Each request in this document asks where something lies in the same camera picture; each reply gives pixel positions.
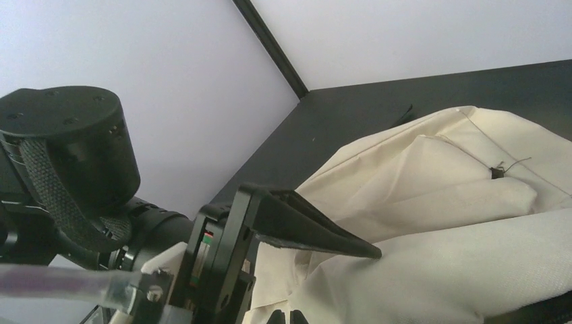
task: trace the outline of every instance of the screw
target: screw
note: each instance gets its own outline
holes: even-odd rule
[[[147,300],[150,302],[158,302],[161,297],[163,296],[163,289],[157,285],[153,285],[149,287],[149,291],[147,292]]]
[[[171,270],[169,268],[163,267],[156,270],[157,275],[168,275]]]

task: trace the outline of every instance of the black table surface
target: black table surface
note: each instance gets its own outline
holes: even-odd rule
[[[572,60],[313,90],[213,202],[231,201],[244,182],[296,188],[341,146],[390,128],[411,105],[414,118],[464,105],[510,111],[572,140]]]

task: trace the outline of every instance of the white backdrop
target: white backdrop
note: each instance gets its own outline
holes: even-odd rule
[[[149,3],[0,2],[0,96],[62,85],[117,93],[140,168],[138,196],[191,215],[297,98],[232,1]],[[2,299],[0,317],[76,324],[90,307]]]
[[[572,59],[570,0],[252,0],[309,89]]]

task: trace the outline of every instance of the black strap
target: black strap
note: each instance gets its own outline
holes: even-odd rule
[[[44,140],[27,139],[20,145],[22,159],[42,203],[55,225],[75,244],[95,252],[112,252],[131,238],[129,219],[101,217],[114,238],[107,237],[85,218],[72,196],[61,183],[49,158]]]

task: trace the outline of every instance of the white fabric bag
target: white fabric bag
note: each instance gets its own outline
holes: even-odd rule
[[[492,180],[491,167],[510,169]],[[297,191],[384,256],[261,244],[244,323],[275,309],[310,324],[482,323],[572,290],[572,209],[558,211],[572,207],[572,143],[511,113],[445,109],[362,138]]]

